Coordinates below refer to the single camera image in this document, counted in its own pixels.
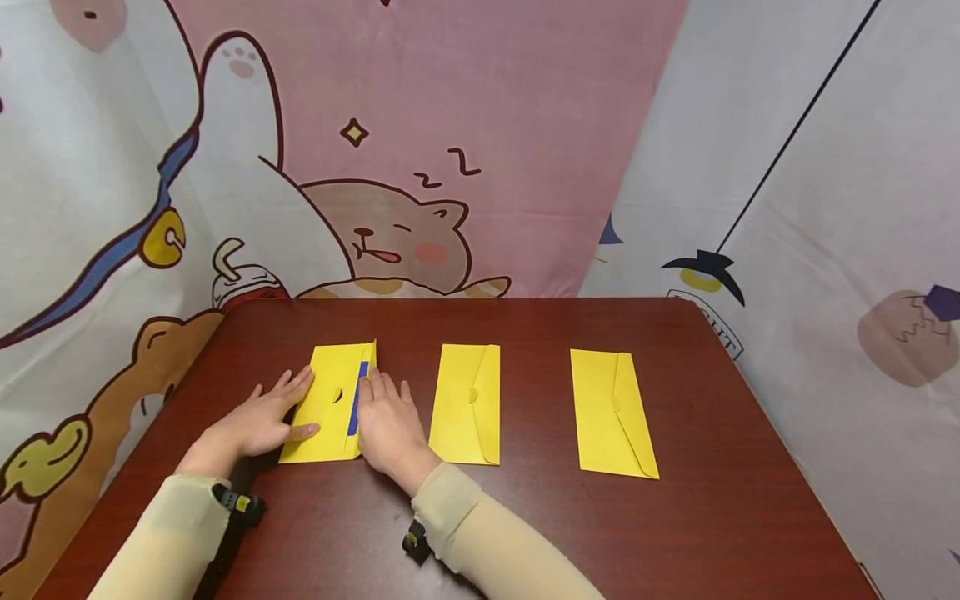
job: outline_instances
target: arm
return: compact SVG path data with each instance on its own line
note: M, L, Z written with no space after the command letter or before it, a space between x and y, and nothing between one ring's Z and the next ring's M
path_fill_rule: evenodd
M530 525L427 446L406 382L386 373L361 382L360 445L368 462L410 496L437 558L493 600L602 598Z
M319 425L291 427L283 416L306 396L313 373L286 372L268 394L253 394L209 427L180 461L90 593L111 598L190 598L227 530L229 512L213 497L216 483L229 487L241 456L305 440Z
M227 530L229 513L210 490L217 482L168 477L89 597L191 597Z

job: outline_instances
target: hand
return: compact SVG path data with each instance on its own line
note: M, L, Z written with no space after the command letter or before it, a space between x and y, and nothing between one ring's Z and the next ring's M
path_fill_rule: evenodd
M417 495L441 461L426 443L407 382L400 382L398 394L394 380L371 367L360 380L357 419L360 450L370 466L396 481L410 497Z
M258 456L287 442L310 438L320 430L318 423L291 427L283 417L303 400L311 384L313 372L307 366L296 377L285 372L267 394L257 385L243 404L208 427L190 446L176 473L227 479L241 456Z

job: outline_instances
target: wooden table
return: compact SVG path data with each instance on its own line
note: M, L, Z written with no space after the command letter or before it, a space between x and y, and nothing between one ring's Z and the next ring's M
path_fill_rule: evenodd
M377 339L429 426L442 343L501 346L502 466L464 467L608 598L874 598L699 309L676 299L263 300L230 312L38 597L93 588L200 433L312 347ZM662 479L580 471L569 349L631 352ZM276 461L276 455L267 459ZM408 499L360 459L280 465L222 598L466 598L400 550Z

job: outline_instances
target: cartoon backdrop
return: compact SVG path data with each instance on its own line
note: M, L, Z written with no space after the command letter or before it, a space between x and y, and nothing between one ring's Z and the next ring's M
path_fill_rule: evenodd
M256 298L570 296L685 0L0 0L0 593Z
M958 28L692 0L581 290L700 305L887 600L960 598Z

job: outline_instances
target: yellow envelope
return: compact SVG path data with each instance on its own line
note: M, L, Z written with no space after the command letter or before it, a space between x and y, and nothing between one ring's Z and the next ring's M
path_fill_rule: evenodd
M314 380L297 408L294 425L318 422L317 435L290 442L280 451L281 463L348 461L360 455L357 402L361 377L376 367L376 341L370 344L317 346L310 359Z
M660 479L633 357L572 349L570 367L580 468Z
M500 464L500 346L444 344L430 447L448 463Z

